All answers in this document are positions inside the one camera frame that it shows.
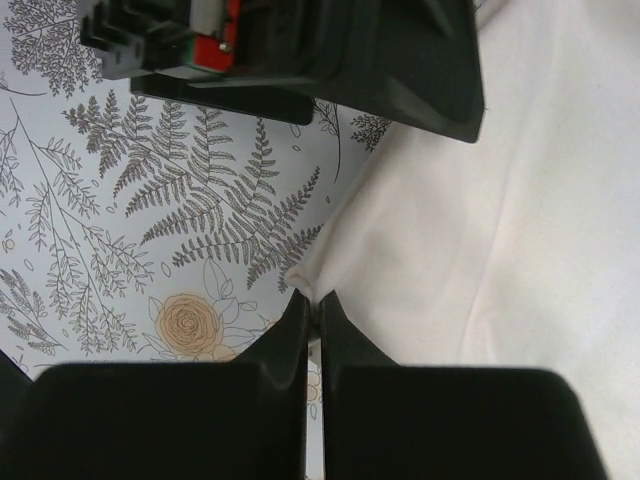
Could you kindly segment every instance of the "botanical print fabric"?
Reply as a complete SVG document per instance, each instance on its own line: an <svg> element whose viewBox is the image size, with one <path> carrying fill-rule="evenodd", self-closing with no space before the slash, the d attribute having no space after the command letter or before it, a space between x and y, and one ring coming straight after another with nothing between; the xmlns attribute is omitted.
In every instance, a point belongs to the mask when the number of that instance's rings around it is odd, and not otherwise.
<svg viewBox="0 0 640 480"><path fill-rule="evenodd" d="M284 273L389 122L319 102L299 127L132 96L79 45L75 0L0 14L0 348L32 378L235 357L282 314Z"/></svg>

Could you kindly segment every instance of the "floral tablecloth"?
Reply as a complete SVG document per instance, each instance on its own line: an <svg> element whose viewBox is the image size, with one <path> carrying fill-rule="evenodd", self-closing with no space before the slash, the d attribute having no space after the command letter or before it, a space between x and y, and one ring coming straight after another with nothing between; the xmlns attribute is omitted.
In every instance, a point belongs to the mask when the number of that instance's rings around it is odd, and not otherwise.
<svg viewBox="0 0 640 480"><path fill-rule="evenodd" d="M233 358L280 317L284 273L388 122L320 102L298 127L132 96L79 45L74 0L0 13L0 348L32 378Z"/></svg>

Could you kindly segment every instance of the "white cloth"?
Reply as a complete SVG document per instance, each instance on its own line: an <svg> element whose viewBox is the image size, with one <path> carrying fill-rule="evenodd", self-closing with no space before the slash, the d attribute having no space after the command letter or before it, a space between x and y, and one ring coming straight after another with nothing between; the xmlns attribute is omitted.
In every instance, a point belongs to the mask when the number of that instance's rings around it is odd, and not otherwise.
<svg viewBox="0 0 640 480"><path fill-rule="evenodd" d="M475 145L396 126L289 281L411 364L537 366L640 478L640 3L513 0Z"/></svg>

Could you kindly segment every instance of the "red plastic part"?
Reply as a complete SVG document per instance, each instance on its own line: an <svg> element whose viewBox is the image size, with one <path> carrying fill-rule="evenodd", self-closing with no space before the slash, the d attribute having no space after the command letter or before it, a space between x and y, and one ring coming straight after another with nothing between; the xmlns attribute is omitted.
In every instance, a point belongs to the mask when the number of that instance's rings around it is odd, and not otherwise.
<svg viewBox="0 0 640 480"><path fill-rule="evenodd" d="M194 42L193 62L204 68L219 72L226 72L233 66L236 43L238 38L238 21L240 18L240 4L242 0L229 0L228 13L230 20L224 30L224 42L231 45L231 53L220 49L220 41L213 37L198 35Z"/></svg>

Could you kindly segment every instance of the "screw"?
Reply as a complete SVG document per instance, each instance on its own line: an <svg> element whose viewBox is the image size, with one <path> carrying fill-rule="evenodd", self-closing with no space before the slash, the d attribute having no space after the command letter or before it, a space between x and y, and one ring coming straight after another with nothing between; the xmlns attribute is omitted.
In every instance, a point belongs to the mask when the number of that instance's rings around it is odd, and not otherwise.
<svg viewBox="0 0 640 480"><path fill-rule="evenodd" d="M224 53L231 53L233 52L233 46L228 42L222 42L220 44L220 50L222 50Z"/></svg>

